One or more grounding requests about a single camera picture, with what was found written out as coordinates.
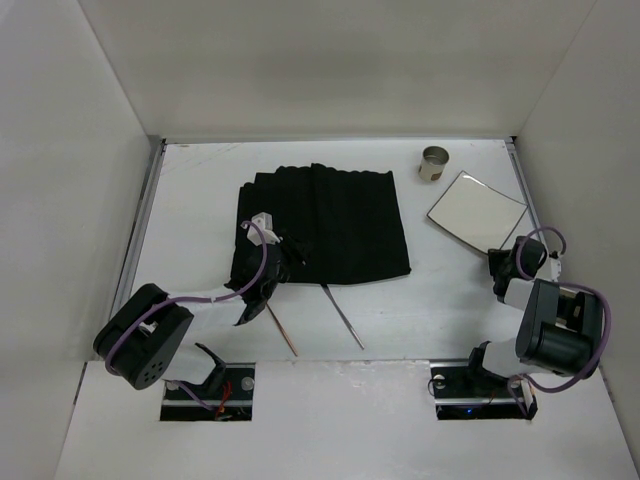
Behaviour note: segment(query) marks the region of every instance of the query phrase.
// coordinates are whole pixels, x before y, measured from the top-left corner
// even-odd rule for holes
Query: white wall
[[[145,129],[516,134],[594,0],[80,0]]]
[[[52,478],[149,146],[76,0],[0,0],[0,476]]]
[[[604,369],[640,460],[640,3],[599,0],[517,140],[543,223],[569,241],[565,279],[614,315]]]

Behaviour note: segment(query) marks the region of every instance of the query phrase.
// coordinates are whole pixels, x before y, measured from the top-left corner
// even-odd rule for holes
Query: metal rod
[[[271,307],[269,306],[268,303],[267,303],[267,310],[269,310],[269,313],[271,314],[271,317],[273,318],[273,321],[276,322],[276,326],[278,327],[278,330],[280,330],[280,333],[282,334],[282,337],[287,342],[287,345],[289,345],[289,348],[291,349],[293,354],[297,357],[298,356],[298,351],[296,350],[296,347],[293,346],[293,342],[289,338],[289,335],[287,335],[287,332],[284,331],[284,327],[282,326],[282,324],[278,320],[278,317],[276,317],[276,314],[273,313],[273,310],[271,310]]]
[[[322,285],[322,290],[324,290],[324,293],[327,295],[327,297],[329,297],[329,300],[331,300],[331,303],[333,303],[333,306],[335,307],[336,311],[338,312],[338,315],[340,315],[340,318],[342,318],[342,321],[347,326],[347,329],[349,329],[349,332],[351,333],[351,336],[356,340],[356,342],[358,342],[358,345],[360,345],[360,348],[362,350],[364,350],[364,344],[362,343],[362,340],[360,340],[360,337],[356,333],[355,328],[353,328],[353,325],[351,325],[351,322],[349,321],[347,316],[342,312],[342,310],[338,306],[338,304],[336,302],[336,299],[333,298],[331,290],[329,290],[329,286],[328,285]]]
[[[142,192],[140,193],[136,216],[131,228],[131,235],[129,236],[129,246],[127,247],[127,253],[125,254],[124,263],[120,271],[120,278],[118,279],[116,294],[113,304],[111,305],[111,314],[109,318],[104,319],[103,325],[113,318],[113,316],[118,313],[118,310],[127,303],[127,300],[131,296],[131,290],[133,290],[136,268],[138,267],[144,235],[147,231],[147,225],[149,224],[149,217],[151,216],[153,199],[156,194],[158,182],[160,181],[160,172],[162,170],[166,147],[164,140],[160,137],[150,136],[149,142],[152,148],[147,176],[142,186]]]

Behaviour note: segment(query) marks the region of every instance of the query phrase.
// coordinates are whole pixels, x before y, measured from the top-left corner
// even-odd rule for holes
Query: cable
[[[218,416],[224,411],[224,404],[227,400],[229,400],[229,397],[231,396],[230,380],[227,380],[227,383],[222,386],[222,390],[223,390],[222,400],[220,400],[220,405],[218,406],[218,410],[216,410],[216,416],[215,416],[216,420],[218,419]]]
[[[427,391],[429,392],[429,395],[431,395],[433,398],[436,398],[436,392],[435,390],[429,388],[429,387],[433,387],[433,383],[434,380],[433,378],[429,380],[429,382],[427,382]],[[483,403],[482,405],[480,405],[477,409],[476,412],[478,410],[483,409],[484,407],[488,407],[489,405],[491,405],[491,402],[493,402],[493,399],[496,398],[496,392],[491,392],[491,396],[489,397],[489,401],[487,403]],[[464,406],[464,407],[460,407],[460,408],[464,408],[465,410],[467,410],[469,408],[469,406]]]
[[[211,303],[211,299],[208,297],[175,297],[175,298],[167,298],[164,302],[156,303],[149,310],[147,310],[140,317],[138,317],[138,319],[135,322],[129,325],[129,328],[127,328],[124,331],[124,333],[120,335],[120,338],[116,340],[116,343],[113,344],[113,347],[111,347],[111,350],[109,350],[109,353],[107,353],[107,357],[104,359],[104,365],[105,365],[105,368],[107,369],[107,372],[109,372],[111,375],[118,375],[118,372],[116,372],[111,366],[111,362],[113,362],[113,357],[115,356],[116,353],[118,353],[118,350],[120,350],[120,347],[122,347],[122,345],[127,340],[127,338],[129,338],[131,334],[144,321],[146,321],[158,310],[161,310],[168,305],[173,305],[174,303],[177,303],[177,302]]]
[[[481,411],[483,408],[491,405],[494,398],[496,398],[496,394],[495,392],[491,392],[489,401],[486,403],[480,404],[480,406],[477,406],[477,404],[455,405],[455,406],[452,405],[452,406],[446,407],[445,409],[443,408],[442,405],[438,405],[436,412],[453,415],[454,417],[459,418],[460,420],[469,420],[470,418],[474,418],[471,416],[472,414],[475,414],[475,418],[480,418],[477,416],[478,412]]]
[[[560,253],[561,254],[565,253],[566,250],[567,250],[567,242],[566,242],[564,236],[562,235],[562,233],[560,233],[560,231],[557,230],[554,227],[540,227],[540,228],[537,228],[537,229],[533,230],[531,233],[529,233],[526,236],[526,238],[527,239],[531,238],[531,236],[533,234],[535,234],[537,232],[540,232],[540,231],[543,231],[543,230],[550,230],[550,231],[554,232],[556,235],[558,235],[558,237],[560,238],[560,241],[562,242],[562,251]],[[522,246],[523,245],[524,245],[524,242],[522,242],[520,244],[520,247],[518,248],[518,251],[516,252],[516,267],[518,268],[518,272],[521,275],[523,275],[523,278],[525,278],[527,280],[532,280],[532,278],[529,277],[528,275],[524,275],[524,272],[522,271],[522,265],[520,265],[520,254],[522,253],[521,251],[522,251]],[[581,284],[578,284],[578,283],[558,282],[558,285],[560,287],[566,287],[566,288],[573,289],[573,290],[582,290],[584,292],[591,293],[592,295],[596,296],[596,298],[602,304],[602,308],[604,310],[604,316],[603,316],[604,326],[603,326],[603,330],[602,330],[602,337],[600,338],[600,342],[598,343],[598,346],[594,350],[593,355],[591,356],[589,361],[585,364],[585,366],[582,367],[582,369],[578,373],[576,373],[573,377],[571,377],[567,382],[563,383],[562,385],[558,385],[557,387],[545,387],[543,385],[540,385],[533,378],[531,378],[530,375],[527,375],[526,373],[519,374],[519,375],[514,375],[514,376],[509,378],[509,380],[507,381],[507,390],[509,391],[511,396],[514,398],[514,400],[518,404],[518,407],[520,407],[520,410],[522,411],[522,413],[525,416],[527,415],[526,410],[524,409],[524,407],[520,403],[520,400],[517,398],[517,396],[515,395],[515,392],[511,388],[511,383],[513,381],[520,380],[520,379],[527,380],[529,383],[531,383],[531,385],[533,385],[538,390],[540,390],[541,392],[544,392],[544,393],[559,393],[559,392],[563,392],[563,391],[573,387],[580,380],[583,380],[591,372],[591,370],[593,370],[593,368],[596,366],[596,364],[600,360],[600,357],[602,357],[602,353],[604,352],[604,349],[607,346],[607,342],[609,341],[609,336],[611,335],[611,323],[612,323],[611,306],[609,305],[609,302],[608,302],[607,298],[604,296],[604,294],[602,294],[602,292],[596,290],[595,288],[587,287],[585,285],[581,285]]]
[[[230,300],[234,297],[237,297],[238,295],[242,295],[244,292],[246,292],[251,287],[253,287],[253,285],[260,279],[260,277],[262,276],[262,272],[264,272],[264,269],[267,266],[267,239],[264,237],[264,233],[262,233],[262,230],[260,230],[260,228],[258,228],[258,226],[255,223],[250,221],[242,222],[240,226],[251,227],[257,232],[258,236],[260,237],[260,242],[262,243],[262,262],[260,262],[260,267],[258,268],[258,271],[253,276],[253,278],[249,280],[249,283],[247,283],[240,290],[230,293],[229,295],[222,295],[221,297],[216,297],[213,300],[214,302],[223,302],[225,300]]]
[[[176,387],[179,387],[182,390],[184,390],[184,392],[187,395],[189,395],[202,408],[205,408],[205,409],[209,410],[210,412],[212,412],[213,409],[216,408],[213,405],[209,405],[209,404],[205,403],[201,398],[199,398],[195,393],[193,393],[193,391],[189,387],[187,387],[184,383],[182,383],[180,380],[166,380],[166,382],[173,383]]]
[[[151,317],[154,313],[156,313],[158,310],[168,306],[168,305],[173,305],[174,303],[180,303],[180,302],[191,302],[191,303],[217,303],[217,302],[223,302],[225,300],[230,300],[234,297],[237,297],[238,295],[242,295],[243,293],[245,293],[247,290],[249,290],[262,276],[262,273],[264,272],[265,266],[267,265],[267,239],[264,236],[264,233],[262,233],[262,230],[260,230],[260,228],[253,222],[250,221],[245,221],[242,222],[241,224],[242,227],[251,227],[253,228],[257,233],[258,236],[260,237],[260,242],[262,243],[262,261],[260,262],[260,267],[258,268],[258,271],[256,272],[256,274],[253,276],[253,278],[251,280],[249,280],[249,282],[242,287],[240,290],[230,293],[228,295],[222,295],[220,297],[216,297],[213,300],[210,297],[190,297],[190,296],[183,296],[183,297],[175,297],[175,298],[167,298],[165,301],[157,303],[156,305],[153,305],[149,310],[147,310],[145,313],[143,313],[135,322],[133,322],[129,328],[127,328],[124,333],[120,336],[120,338],[118,338],[118,340],[116,340],[116,343],[113,344],[113,347],[111,347],[111,350],[109,350],[109,353],[107,354],[107,357],[104,359],[104,364],[105,364],[105,368],[107,369],[107,371],[112,374],[112,375],[118,375],[118,372],[116,372],[113,367],[111,366],[111,363],[113,362],[113,357],[115,356],[115,354],[118,352],[118,350],[120,350],[120,347],[122,347],[122,345],[124,344],[124,342],[127,340],[127,338],[129,338],[131,336],[131,334],[144,322],[146,321],[149,317]]]
[[[520,276],[525,280],[533,280],[533,277],[527,275],[522,269],[522,250],[524,249],[524,244],[527,243],[527,240],[529,240],[536,233],[540,233],[544,231],[553,232],[558,236],[558,238],[562,242],[562,250],[560,251],[561,255],[564,255],[564,253],[567,251],[567,240],[564,238],[564,235],[562,235],[562,232],[560,232],[560,230],[558,230],[557,228],[542,226],[529,232],[527,235],[525,235],[524,240],[520,243],[520,245],[518,246],[518,249],[516,250],[516,268],[518,269],[518,273],[520,274]]]

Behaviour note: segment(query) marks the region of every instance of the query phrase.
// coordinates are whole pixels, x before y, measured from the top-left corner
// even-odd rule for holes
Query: black cloth
[[[411,271],[392,172],[312,164],[257,173],[240,188],[232,277],[255,248],[239,225],[260,212],[272,215],[277,234],[310,247],[306,265],[292,266],[290,282],[352,285]]]

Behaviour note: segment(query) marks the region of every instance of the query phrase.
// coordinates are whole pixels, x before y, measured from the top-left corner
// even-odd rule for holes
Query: screw
[[[253,380],[253,378],[244,377],[240,382],[240,386],[245,392],[248,392],[249,390],[253,390],[253,386],[255,385],[255,383],[256,382]]]
[[[442,390],[445,387],[444,381],[445,381],[444,375],[440,373],[433,376],[433,386],[438,390]]]

